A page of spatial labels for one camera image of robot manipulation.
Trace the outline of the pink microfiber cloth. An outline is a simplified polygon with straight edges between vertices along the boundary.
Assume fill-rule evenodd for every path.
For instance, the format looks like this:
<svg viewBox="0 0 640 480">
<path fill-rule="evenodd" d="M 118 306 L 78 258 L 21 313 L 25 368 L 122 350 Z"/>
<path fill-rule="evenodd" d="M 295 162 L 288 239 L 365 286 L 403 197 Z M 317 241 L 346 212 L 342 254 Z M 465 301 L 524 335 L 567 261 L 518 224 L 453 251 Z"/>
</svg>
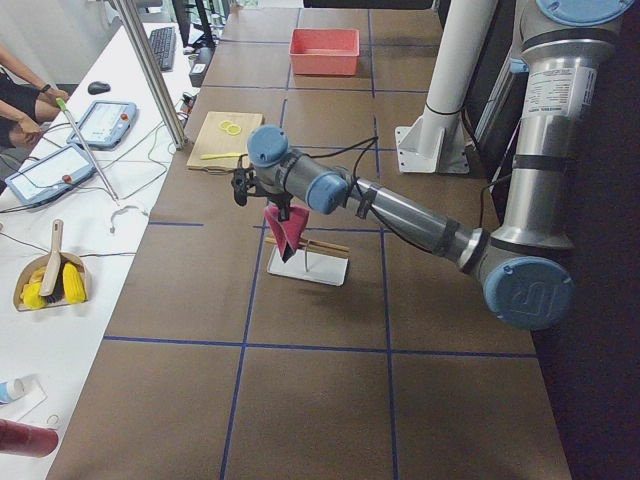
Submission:
<svg viewBox="0 0 640 480">
<path fill-rule="evenodd" d="M 286 263 L 299 249 L 310 210 L 304 206 L 291 205 L 287 220 L 279 218 L 280 211 L 276 205 L 266 206 L 263 213 L 276 240 L 280 258 Z"/>
</svg>

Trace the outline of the wooden rack rod one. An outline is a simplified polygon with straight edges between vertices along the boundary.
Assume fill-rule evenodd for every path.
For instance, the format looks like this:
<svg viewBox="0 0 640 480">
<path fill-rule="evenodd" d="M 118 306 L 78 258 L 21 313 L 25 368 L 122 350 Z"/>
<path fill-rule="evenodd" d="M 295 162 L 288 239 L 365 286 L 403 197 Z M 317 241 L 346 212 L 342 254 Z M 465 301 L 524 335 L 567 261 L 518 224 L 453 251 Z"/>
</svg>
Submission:
<svg viewBox="0 0 640 480">
<path fill-rule="evenodd" d="M 306 238 L 302 238 L 299 245 L 304 247 L 313 247 L 316 249 L 325 249 L 344 253 L 348 253 L 350 251 L 350 249 L 346 246 Z"/>
</svg>

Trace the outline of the white towel rack base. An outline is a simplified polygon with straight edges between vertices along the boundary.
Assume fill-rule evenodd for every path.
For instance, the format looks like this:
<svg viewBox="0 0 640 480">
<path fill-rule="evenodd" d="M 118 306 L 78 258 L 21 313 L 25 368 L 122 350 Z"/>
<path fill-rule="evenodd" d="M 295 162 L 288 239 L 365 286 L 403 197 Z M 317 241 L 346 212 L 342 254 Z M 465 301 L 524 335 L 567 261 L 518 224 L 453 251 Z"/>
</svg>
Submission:
<svg viewBox="0 0 640 480">
<path fill-rule="evenodd" d="M 267 272 L 297 280 L 342 286 L 348 264 L 348 259 L 310 251 L 297 251 L 287 262 L 284 262 L 278 248 L 274 247 L 267 264 Z"/>
</svg>

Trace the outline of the yellow plastic knife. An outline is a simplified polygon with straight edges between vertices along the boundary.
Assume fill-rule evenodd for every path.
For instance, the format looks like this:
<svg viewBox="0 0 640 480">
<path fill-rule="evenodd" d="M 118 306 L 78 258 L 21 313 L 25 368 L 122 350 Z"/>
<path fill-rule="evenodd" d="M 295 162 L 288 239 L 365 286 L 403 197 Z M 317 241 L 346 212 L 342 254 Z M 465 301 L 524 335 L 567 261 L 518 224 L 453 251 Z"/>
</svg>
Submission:
<svg viewBox="0 0 640 480">
<path fill-rule="evenodd" d="M 201 160 L 214 160 L 214 159 L 222 159 L 222 158 L 240 158 L 246 153 L 243 152 L 226 152 L 226 153 L 218 153 L 218 154 L 201 154 Z"/>
</svg>

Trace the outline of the bamboo cutting board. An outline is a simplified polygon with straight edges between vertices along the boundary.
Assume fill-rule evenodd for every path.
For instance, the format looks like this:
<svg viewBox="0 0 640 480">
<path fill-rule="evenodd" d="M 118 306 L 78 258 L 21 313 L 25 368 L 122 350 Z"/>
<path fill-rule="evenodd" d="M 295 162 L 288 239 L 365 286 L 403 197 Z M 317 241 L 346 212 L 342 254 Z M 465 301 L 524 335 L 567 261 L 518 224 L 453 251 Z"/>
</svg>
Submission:
<svg viewBox="0 0 640 480">
<path fill-rule="evenodd" d="M 239 135 L 231 136 L 220 128 L 220 123 L 229 120 L 242 128 Z M 193 171 L 202 171 L 214 175 L 231 173 L 238 166 L 248 168 L 250 160 L 247 156 L 247 142 L 250 134 L 261 126 L 264 116 L 261 113 L 210 111 L 205 116 L 191 150 L 186 167 Z M 201 160 L 201 154 L 218 154 L 226 152 L 243 152 L 240 158 L 222 158 Z"/>
</svg>

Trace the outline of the pink plastic bin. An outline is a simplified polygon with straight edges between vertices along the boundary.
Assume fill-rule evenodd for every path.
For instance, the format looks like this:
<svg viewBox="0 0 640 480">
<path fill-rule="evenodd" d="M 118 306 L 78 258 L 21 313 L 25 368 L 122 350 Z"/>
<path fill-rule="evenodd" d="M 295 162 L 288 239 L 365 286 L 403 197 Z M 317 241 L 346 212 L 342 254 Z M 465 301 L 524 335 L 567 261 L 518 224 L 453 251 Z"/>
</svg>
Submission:
<svg viewBox="0 0 640 480">
<path fill-rule="evenodd" d="M 289 58 L 295 75 L 355 76 L 359 56 L 357 29 L 296 28 L 292 32 Z"/>
</svg>

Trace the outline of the black power adapter box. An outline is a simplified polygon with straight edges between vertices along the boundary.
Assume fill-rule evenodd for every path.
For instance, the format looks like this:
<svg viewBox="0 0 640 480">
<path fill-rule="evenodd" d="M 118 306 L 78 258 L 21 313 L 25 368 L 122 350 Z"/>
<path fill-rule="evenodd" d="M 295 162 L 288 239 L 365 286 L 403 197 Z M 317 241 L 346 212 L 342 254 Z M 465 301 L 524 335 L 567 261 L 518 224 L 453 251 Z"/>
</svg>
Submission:
<svg viewBox="0 0 640 480">
<path fill-rule="evenodd" d="M 190 57 L 189 79 L 193 87 L 201 87 L 213 58 L 213 47 L 202 47 Z"/>
</svg>

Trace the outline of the teach pendant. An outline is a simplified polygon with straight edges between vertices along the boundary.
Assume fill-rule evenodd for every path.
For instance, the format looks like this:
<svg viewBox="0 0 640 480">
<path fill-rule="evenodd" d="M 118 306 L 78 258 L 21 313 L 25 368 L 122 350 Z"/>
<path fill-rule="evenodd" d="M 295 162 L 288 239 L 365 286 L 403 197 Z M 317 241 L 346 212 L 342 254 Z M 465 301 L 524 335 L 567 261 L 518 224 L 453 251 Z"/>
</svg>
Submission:
<svg viewBox="0 0 640 480">
<path fill-rule="evenodd" d="M 5 183 L 23 205 L 30 205 L 58 198 L 94 172 L 87 153 L 77 145 L 67 145 L 10 175 Z"/>
<path fill-rule="evenodd" d="M 96 100 L 79 120 L 72 119 L 92 149 L 113 150 L 127 135 L 138 115 L 133 102 Z"/>
</svg>

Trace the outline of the black computer mouse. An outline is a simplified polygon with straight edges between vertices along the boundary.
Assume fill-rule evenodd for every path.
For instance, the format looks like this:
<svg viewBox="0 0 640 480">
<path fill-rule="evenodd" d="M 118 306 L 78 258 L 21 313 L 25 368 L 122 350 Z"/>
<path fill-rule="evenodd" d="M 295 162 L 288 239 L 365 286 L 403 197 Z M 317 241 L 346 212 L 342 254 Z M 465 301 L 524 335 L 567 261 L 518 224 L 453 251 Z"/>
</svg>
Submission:
<svg viewBox="0 0 640 480">
<path fill-rule="evenodd" d="M 93 81 L 87 87 L 87 92 L 90 95 L 100 95 L 107 93 L 111 90 L 111 86 L 108 83 L 101 81 Z"/>
</svg>

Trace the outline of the teach pendant near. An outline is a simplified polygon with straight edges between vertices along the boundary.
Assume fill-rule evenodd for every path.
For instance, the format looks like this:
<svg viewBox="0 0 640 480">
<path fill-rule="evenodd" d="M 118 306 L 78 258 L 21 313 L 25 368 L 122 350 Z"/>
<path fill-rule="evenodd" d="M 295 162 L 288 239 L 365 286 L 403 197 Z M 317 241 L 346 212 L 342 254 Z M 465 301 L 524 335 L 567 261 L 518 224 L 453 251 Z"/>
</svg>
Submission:
<svg viewBox="0 0 640 480">
<path fill-rule="evenodd" d="M 67 145 L 10 175 L 5 183 L 23 205 L 30 205 L 58 198 L 94 172 L 87 153 L 77 145 Z"/>
</svg>

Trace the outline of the wooden hand brush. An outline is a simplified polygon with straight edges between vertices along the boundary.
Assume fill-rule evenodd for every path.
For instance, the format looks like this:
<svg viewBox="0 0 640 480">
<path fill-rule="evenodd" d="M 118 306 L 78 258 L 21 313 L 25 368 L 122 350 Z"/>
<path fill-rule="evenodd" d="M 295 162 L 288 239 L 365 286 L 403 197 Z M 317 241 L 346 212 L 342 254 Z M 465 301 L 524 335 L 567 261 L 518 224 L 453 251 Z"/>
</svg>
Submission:
<svg viewBox="0 0 640 480">
<path fill-rule="evenodd" d="M 62 257 L 61 243 L 63 234 L 63 221 L 55 219 L 52 224 L 51 244 L 49 259 L 47 261 L 40 296 L 48 303 L 53 304 L 62 297 Z"/>
</svg>

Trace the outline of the green tipped metal pole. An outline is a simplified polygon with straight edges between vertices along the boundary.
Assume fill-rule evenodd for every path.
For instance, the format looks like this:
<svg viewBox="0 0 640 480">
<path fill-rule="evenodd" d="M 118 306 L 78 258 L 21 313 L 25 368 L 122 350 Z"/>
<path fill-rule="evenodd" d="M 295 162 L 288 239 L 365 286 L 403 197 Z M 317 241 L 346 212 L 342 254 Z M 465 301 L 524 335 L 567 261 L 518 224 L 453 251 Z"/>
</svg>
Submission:
<svg viewBox="0 0 640 480">
<path fill-rule="evenodd" d="M 103 169 L 99 165 L 98 160 L 96 159 L 96 157 L 95 157 L 94 153 L 92 152 L 91 148 L 89 147 L 89 145 L 85 141 L 84 137 L 82 136 L 81 131 L 80 131 L 79 127 L 77 126 L 77 123 L 76 123 L 72 113 L 67 108 L 65 101 L 61 97 L 56 97 L 55 98 L 55 102 L 58 105 L 58 107 L 61 110 L 61 112 L 66 117 L 67 121 L 70 123 L 70 126 L 71 126 L 75 136 L 78 138 L 78 140 L 80 142 L 80 145 L 82 146 L 84 151 L 88 154 L 89 159 L 91 160 L 94 168 L 96 169 L 96 172 L 97 172 L 98 176 L 100 177 L 100 179 L 102 180 L 107 192 L 111 196 L 112 200 L 114 202 L 118 203 L 120 201 L 120 199 L 119 199 L 117 193 L 115 192 L 115 190 L 112 187 L 111 183 L 107 179 Z"/>
</svg>

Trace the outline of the wooden dustpan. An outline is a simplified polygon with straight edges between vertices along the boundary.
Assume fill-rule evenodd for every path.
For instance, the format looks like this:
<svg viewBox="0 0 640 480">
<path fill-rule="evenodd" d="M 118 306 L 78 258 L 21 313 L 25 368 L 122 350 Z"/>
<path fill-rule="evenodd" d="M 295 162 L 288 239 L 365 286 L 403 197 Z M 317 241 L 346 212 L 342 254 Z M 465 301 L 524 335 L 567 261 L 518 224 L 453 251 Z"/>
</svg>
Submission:
<svg viewBox="0 0 640 480">
<path fill-rule="evenodd" d="M 47 300 L 40 293 L 49 261 L 49 254 L 31 261 L 23 270 L 14 292 L 14 306 L 18 311 L 79 304 L 88 300 L 89 276 L 82 260 L 69 253 L 61 253 L 57 283 Z"/>
</svg>

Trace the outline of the white blue tube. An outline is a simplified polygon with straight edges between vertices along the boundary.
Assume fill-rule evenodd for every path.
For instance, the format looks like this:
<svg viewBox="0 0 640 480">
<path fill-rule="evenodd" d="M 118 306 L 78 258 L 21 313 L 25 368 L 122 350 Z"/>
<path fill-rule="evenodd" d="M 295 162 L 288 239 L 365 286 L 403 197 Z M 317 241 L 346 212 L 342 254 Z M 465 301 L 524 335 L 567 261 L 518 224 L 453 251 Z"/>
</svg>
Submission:
<svg viewBox="0 0 640 480">
<path fill-rule="evenodd" d="M 4 381 L 0 384 L 0 404 L 8 405 L 26 394 L 25 385 L 20 378 Z"/>
</svg>

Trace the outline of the red cylinder bottle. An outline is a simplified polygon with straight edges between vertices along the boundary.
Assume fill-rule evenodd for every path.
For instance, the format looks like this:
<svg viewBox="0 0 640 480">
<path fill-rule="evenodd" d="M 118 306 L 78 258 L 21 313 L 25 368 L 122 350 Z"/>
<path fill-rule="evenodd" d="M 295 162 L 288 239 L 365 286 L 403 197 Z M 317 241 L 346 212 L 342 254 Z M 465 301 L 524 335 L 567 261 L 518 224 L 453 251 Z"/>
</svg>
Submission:
<svg viewBox="0 0 640 480">
<path fill-rule="evenodd" d="M 51 454 L 58 443 L 55 430 L 1 420 L 2 453 L 42 458 Z"/>
</svg>

